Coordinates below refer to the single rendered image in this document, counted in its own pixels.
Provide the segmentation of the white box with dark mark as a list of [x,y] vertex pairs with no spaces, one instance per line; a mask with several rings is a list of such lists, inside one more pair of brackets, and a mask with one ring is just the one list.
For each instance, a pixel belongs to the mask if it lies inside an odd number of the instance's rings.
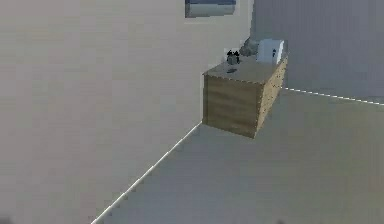
[[259,42],[256,59],[258,62],[277,65],[284,49],[283,40],[263,39]]

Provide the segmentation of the framed wall picture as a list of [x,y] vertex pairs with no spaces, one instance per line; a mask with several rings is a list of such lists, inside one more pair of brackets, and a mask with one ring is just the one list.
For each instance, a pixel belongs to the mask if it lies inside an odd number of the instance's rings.
[[236,0],[185,0],[185,17],[224,16],[234,13]]

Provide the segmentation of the grey lumpy object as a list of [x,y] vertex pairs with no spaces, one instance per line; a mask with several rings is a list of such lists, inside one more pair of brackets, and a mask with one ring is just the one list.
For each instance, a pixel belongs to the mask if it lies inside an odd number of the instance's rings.
[[256,55],[258,51],[259,42],[248,38],[244,44],[241,46],[239,52],[242,56],[251,56]]

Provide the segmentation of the wooden box stand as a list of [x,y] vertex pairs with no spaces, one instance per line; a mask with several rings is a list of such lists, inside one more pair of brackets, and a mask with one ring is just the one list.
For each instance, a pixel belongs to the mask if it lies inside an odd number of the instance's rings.
[[254,138],[281,90],[287,64],[287,56],[277,65],[241,57],[239,64],[223,62],[204,72],[202,123]]

